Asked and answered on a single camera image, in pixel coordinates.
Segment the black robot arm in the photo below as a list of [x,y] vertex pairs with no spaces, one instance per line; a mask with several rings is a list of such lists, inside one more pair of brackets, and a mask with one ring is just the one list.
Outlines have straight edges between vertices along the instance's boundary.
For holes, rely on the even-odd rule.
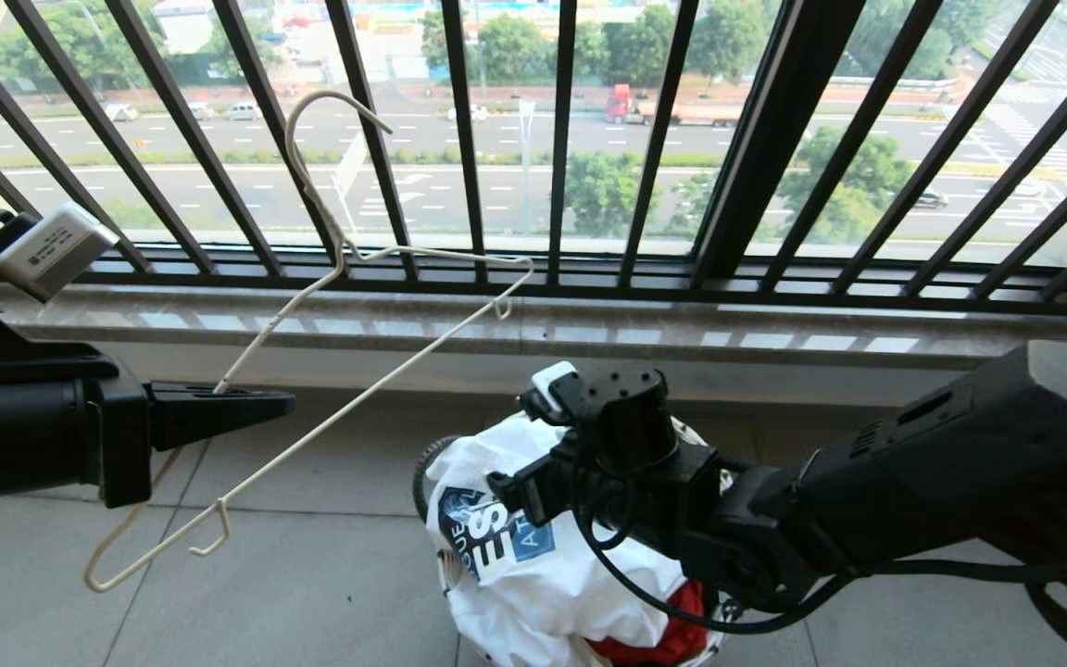
[[[95,224],[77,208],[43,221],[0,211],[0,274],[48,299],[116,240]],[[86,343],[32,342],[0,320],[0,495],[81,482],[96,485],[107,507],[145,502],[152,450],[292,407],[283,392],[145,383]]]
[[[522,397],[525,412],[568,426],[566,436],[512,476],[492,473],[493,493],[534,524],[571,511],[625,586],[635,587],[604,551],[627,536],[743,607],[779,614],[758,623],[691,621],[766,633],[799,621],[851,579],[935,573],[1025,584],[1067,640],[1067,612],[1042,590],[1067,586],[1064,343],[1030,343],[785,469],[734,459],[680,431],[664,376],[652,368],[590,377],[571,368],[541,387]],[[728,473],[733,485],[723,491]],[[615,535],[599,540],[593,523]],[[974,537],[1023,566],[901,560]]]

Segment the truck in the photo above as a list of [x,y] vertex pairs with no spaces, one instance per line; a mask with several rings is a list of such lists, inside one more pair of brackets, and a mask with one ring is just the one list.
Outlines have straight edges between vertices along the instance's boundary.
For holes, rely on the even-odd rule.
[[[715,127],[727,127],[735,125],[740,120],[740,113],[744,113],[744,107],[738,105],[695,105],[695,102],[674,101],[670,123],[673,125],[705,123]],[[604,120],[617,125],[622,123],[649,125],[653,123],[655,114],[656,101],[637,100],[632,95],[631,85],[618,83],[611,88],[611,94],[608,95]]]

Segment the tiled floor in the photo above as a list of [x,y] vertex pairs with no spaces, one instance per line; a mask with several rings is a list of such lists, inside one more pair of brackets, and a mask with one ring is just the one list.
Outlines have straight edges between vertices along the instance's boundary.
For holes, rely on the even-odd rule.
[[[98,577],[270,459],[347,394],[308,393],[275,424],[196,445]],[[479,431],[503,398],[375,398],[337,432],[238,497],[233,539],[210,558],[186,553],[198,528],[105,594],[81,584],[97,541],[124,510],[92,489],[0,498],[0,666],[479,666],[439,593],[431,541],[414,518],[412,465],[427,443]],[[713,444],[769,463],[795,460],[866,414],[683,407]],[[997,558],[978,544],[951,553]],[[959,579],[865,579],[780,633],[728,637],[727,667],[1064,666],[1055,638],[1015,586]]]

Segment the red cloth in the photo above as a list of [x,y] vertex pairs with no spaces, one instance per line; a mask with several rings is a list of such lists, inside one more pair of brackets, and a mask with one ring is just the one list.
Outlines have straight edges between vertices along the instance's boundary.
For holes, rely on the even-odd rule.
[[[702,584],[686,582],[669,599],[670,605],[697,616],[705,616],[702,604]],[[652,649],[638,649],[618,642],[608,637],[601,642],[588,641],[595,653],[610,660],[620,667],[635,667],[638,664],[678,664],[689,660],[706,649],[706,629],[681,618],[670,617],[662,641]]]

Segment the white plastic bag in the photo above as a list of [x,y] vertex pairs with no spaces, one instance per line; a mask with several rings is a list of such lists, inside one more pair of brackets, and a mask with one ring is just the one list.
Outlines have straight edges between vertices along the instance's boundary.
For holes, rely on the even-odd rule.
[[[560,435],[562,428],[515,415],[457,440],[427,469],[435,481],[427,531],[440,550],[457,554],[465,570],[447,592],[452,617],[460,633],[501,666],[604,664],[572,637],[652,647],[668,623],[611,577],[569,512],[534,528],[488,491],[487,473],[516,473],[541,459]],[[684,583],[676,560],[635,540],[621,542],[608,556],[659,600]]]

